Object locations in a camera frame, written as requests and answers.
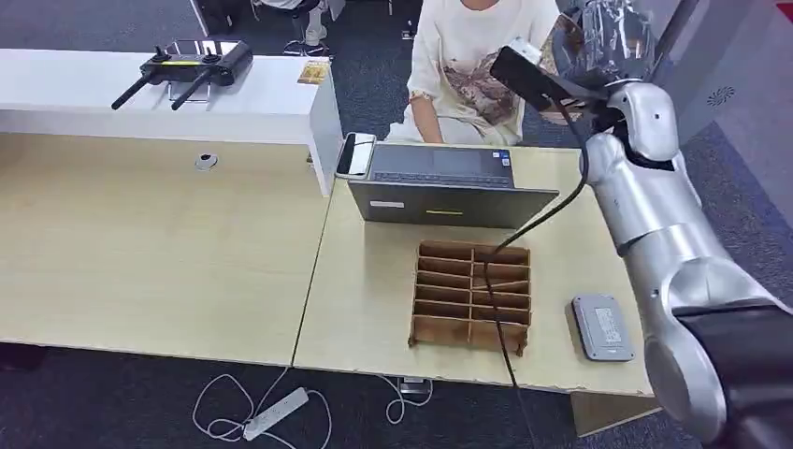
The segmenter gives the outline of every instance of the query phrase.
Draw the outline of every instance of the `robotic arm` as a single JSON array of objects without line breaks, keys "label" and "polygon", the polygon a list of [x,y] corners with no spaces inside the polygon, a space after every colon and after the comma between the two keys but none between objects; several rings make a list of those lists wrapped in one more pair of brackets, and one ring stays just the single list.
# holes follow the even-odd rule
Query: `robotic arm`
[{"label": "robotic arm", "polygon": [[491,73],[540,111],[553,98],[595,114],[587,183],[626,264],[658,401],[706,444],[793,447],[793,310],[733,262],[702,212],[671,99],[642,82],[654,62],[644,17],[629,0],[572,17],[542,49],[502,49]]}]

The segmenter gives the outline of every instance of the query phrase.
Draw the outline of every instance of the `desk leg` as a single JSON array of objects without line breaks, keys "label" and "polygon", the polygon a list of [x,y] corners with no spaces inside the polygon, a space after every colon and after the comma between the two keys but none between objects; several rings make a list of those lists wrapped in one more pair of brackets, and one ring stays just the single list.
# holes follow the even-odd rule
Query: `desk leg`
[{"label": "desk leg", "polygon": [[570,393],[575,431],[579,437],[625,424],[661,410],[655,398]]}]

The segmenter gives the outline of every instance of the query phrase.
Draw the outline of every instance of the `black cable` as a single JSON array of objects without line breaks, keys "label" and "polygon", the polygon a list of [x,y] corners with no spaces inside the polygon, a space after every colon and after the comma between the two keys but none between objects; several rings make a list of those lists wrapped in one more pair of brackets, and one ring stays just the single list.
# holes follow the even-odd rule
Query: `black cable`
[{"label": "black cable", "polygon": [[583,159],[581,166],[581,180],[578,182],[578,185],[575,186],[575,189],[573,189],[573,191],[570,192],[570,194],[565,199],[560,201],[559,204],[545,212],[537,220],[527,223],[515,231],[514,234],[502,241],[501,244],[499,244],[496,249],[489,254],[489,257],[485,258],[484,260],[484,283],[487,285],[487,295],[490,297],[490,304],[494,311],[494,321],[496,321],[496,329],[498,330],[498,340],[501,343],[501,353],[504,355],[504,363],[507,365],[507,371],[510,373],[510,380],[512,381],[512,387],[515,390],[515,395],[518,397],[518,403],[521,408],[521,413],[523,414],[524,423],[526,424],[526,430],[528,431],[528,436],[531,440],[531,447],[537,447],[537,441],[534,438],[534,432],[531,430],[531,423],[529,422],[528,414],[526,413],[526,406],[524,406],[523,398],[520,394],[520,386],[518,386],[518,383],[515,380],[515,373],[512,371],[512,362],[510,362],[510,355],[507,353],[507,344],[504,342],[504,330],[501,327],[501,320],[498,319],[498,305],[496,305],[496,300],[493,298],[493,286],[490,284],[490,277],[487,275],[487,265],[495,258],[496,254],[501,252],[501,250],[521,238],[526,232],[539,225],[542,225],[551,217],[566,208],[581,193],[581,191],[584,189],[584,186],[586,186],[586,179],[589,176],[589,154],[586,151],[586,141],[584,141],[584,138],[576,129],[567,109],[565,109],[565,107],[562,106],[558,100],[552,98],[552,101],[554,102],[556,108],[562,113],[562,116],[565,118],[565,122],[567,122],[570,131],[575,136],[576,140],[578,140],[578,145],[581,147],[581,157]]}]

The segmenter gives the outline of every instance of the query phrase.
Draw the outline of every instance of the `gray power bank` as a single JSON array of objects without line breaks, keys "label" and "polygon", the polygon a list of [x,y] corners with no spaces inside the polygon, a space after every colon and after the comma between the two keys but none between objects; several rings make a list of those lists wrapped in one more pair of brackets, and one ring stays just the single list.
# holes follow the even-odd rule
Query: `gray power bank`
[{"label": "gray power bank", "polygon": [[633,348],[627,339],[625,320],[619,305],[608,295],[579,295],[572,309],[584,352],[590,360],[624,362],[633,360]]}]

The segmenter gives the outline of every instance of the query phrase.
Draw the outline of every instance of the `small yellow card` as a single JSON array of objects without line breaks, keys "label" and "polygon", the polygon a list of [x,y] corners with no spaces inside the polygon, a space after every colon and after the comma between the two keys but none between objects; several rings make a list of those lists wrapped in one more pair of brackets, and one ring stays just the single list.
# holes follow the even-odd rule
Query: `small yellow card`
[{"label": "small yellow card", "polygon": [[300,84],[320,84],[324,77],[327,76],[327,71],[330,69],[330,64],[325,61],[308,61],[306,66],[303,67],[303,73],[297,80]]}]

